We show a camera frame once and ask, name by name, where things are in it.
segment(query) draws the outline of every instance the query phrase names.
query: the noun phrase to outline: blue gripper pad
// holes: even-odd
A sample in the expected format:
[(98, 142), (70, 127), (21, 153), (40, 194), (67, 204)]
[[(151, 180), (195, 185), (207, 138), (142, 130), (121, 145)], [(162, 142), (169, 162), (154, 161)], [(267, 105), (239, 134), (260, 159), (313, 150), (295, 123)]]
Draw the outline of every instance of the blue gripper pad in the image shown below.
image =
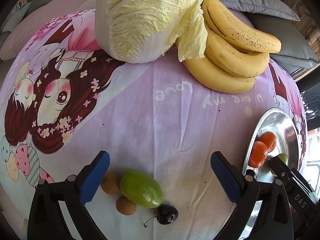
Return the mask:
[(100, 159), (94, 159), (90, 165), (91, 173), (86, 177), (84, 182), (80, 186), (80, 202), (82, 205), (90, 202), (93, 199), (94, 194), (96, 193), (104, 174), (107, 172), (110, 166), (110, 156), (106, 151), (100, 151)]
[(240, 186), (216, 153), (211, 155), (211, 168), (229, 200), (238, 204), (241, 199)]

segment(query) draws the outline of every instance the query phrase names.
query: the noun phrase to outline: cherry stem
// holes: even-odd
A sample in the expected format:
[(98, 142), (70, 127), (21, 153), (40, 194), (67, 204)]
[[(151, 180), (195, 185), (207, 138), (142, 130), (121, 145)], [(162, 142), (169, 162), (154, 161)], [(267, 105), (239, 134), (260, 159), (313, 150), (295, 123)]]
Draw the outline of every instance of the cherry stem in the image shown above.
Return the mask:
[(144, 226), (145, 228), (147, 228), (146, 223), (148, 223), (151, 219), (156, 218), (156, 217), (157, 217), (157, 216), (154, 216), (154, 217), (150, 218), (147, 222), (144, 223), (143, 226)]

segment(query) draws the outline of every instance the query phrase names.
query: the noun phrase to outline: screw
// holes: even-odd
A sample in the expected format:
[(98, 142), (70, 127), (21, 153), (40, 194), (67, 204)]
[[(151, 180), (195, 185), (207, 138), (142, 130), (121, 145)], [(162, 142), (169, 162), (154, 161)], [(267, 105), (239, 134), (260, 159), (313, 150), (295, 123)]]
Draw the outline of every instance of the screw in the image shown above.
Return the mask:
[(69, 181), (75, 181), (76, 180), (76, 175), (70, 175), (69, 177), (68, 177), (68, 180)]
[(276, 184), (280, 186), (280, 185), (282, 185), (282, 181), (279, 179), (276, 179)]
[(245, 178), (245, 180), (247, 180), (247, 181), (253, 181), (253, 177), (250, 176), (250, 175), (246, 175), (244, 178)]
[(39, 184), (39, 185), (43, 185), (44, 182), (45, 182), (45, 179), (42, 179), (42, 178), (41, 178), (41, 179), (38, 180), (38, 184)]

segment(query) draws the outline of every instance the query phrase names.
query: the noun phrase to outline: cartoon print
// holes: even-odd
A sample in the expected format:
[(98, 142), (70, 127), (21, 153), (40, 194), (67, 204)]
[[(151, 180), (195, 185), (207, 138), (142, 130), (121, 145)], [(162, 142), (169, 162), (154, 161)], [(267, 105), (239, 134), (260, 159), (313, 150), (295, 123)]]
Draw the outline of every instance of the cartoon print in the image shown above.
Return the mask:
[(274, 103), (276, 107), (284, 109), (292, 118), (298, 133), (300, 150), (299, 169), (306, 153), (306, 124), (302, 114), (302, 101), (299, 94), (293, 88), (286, 88), (281, 77), (276, 74), (272, 63), (269, 63), (272, 79), (275, 84)]
[(19, 145), (15, 156), (18, 169), (22, 171), (31, 186), (36, 187), (41, 177), (45, 178), (49, 183), (54, 182), (50, 175), (40, 168), (37, 152), (31, 145)]
[(8, 143), (6, 137), (4, 136), (1, 140), (1, 155), (3, 161), (6, 163), (10, 157), (10, 144)]
[(19, 179), (19, 170), (16, 165), (16, 157), (13, 154), (13, 152), (10, 153), (9, 160), (6, 162), (6, 165), (7, 165), (7, 171), (10, 178), (13, 181), (17, 181)]
[(62, 25), (17, 75), (4, 126), (8, 143), (18, 146), (19, 158), (24, 154), (25, 161), (17, 162), (25, 176), (30, 174), (31, 159), (29, 153), (27, 161), (25, 146), (21, 145), (29, 140), (35, 152), (58, 151), (94, 109), (99, 94), (108, 88), (113, 71), (125, 63), (100, 49), (94, 38), (94, 17), (86, 17), (86, 13), (94, 11), (60, 21)]
[(124, 64), (99, 49), (80, 69), (60, 78), (56, 61), (57, 57), (50, 60), (34, 86), (37, 104), (30, 133), (35, 147), (45, 154), (70, 140), (76, 126), (94, 109), (99, 93), (109, 86), (113, 71)]

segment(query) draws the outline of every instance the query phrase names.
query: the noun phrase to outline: brown hair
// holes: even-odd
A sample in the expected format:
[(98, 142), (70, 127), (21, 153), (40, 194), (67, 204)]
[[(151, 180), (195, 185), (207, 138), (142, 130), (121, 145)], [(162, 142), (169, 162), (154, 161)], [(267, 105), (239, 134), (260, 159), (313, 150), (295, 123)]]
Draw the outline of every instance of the brown hair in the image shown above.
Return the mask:
[(12, 146), (16, 146), (18, 142), (23, 142), (27, 138), (35, 110), (34, 102), (32, 102), (29, 108), (25, 109), (23, 103), (15, 100), (15, 91), (13, 91), (8, 100), (4, 116), (5, 137)]
[[(30, 126), (30, 133), (32, 134), (32, 140), (36, 148), (45, 154), (51, 154), (58, 151), (63, 146), (62, 132), (59, 131), (59, 129), (56, 129), (60, 123), (60, 119), (65, 117), (68, 118), (70, 120), (68, 122), (70, 127), (75, 128), (80, 123), (79, 120), (76, 120), (78, 116), (81, 117), (82, 121), (89, 113), (91, 113), (97, 103), (97, 96), (95, 96), (95, 94), (99, 94), (109, 86), (110, 83), (107, 84), (107, 82), (110, 79), (111, 74), (117, 67), (124, 63), (125, 62), (123, 61), (113, 59), (104, 50), (99, 49), (94, 51), (92, 56), (83, 63), (81, 69), (69, 73), (66, 78), (70, 80), (70, 99), (59, 113), (57, 120), (54, 123), (45, 123), (38, 126), (36, 114), (34, 119), (34, 121), (36, 121), (36, 126)], [(56, 58), (51, 59), (47, 67), (48, 70), (49, 67), (52, 68), (52, 66), (55, 68), (55, 64)], [(47, 78), (44, 78), (46, 74), (45, 70), (46, 69), (41, 72), (34, 85), (34, 93), (36, 94), (37, 101), (35, 107), (36, 113), (38, 113), (47, 85), (56, 79), (56, 77), (49, 78), (51, 75), (49, 73), (47, 75), (47, 78), (49, 78), (47, 81)], [(93, 92), (94, 89), (92, 88), (94, 79), (98, 82), (95, 92)], [(37, 82), (39, 80), (41, 80), (41, 84), (38, 87)], [(43, 138), (38, 131), (43, 131), (47, 128), (49, 129), (49, 136)]]

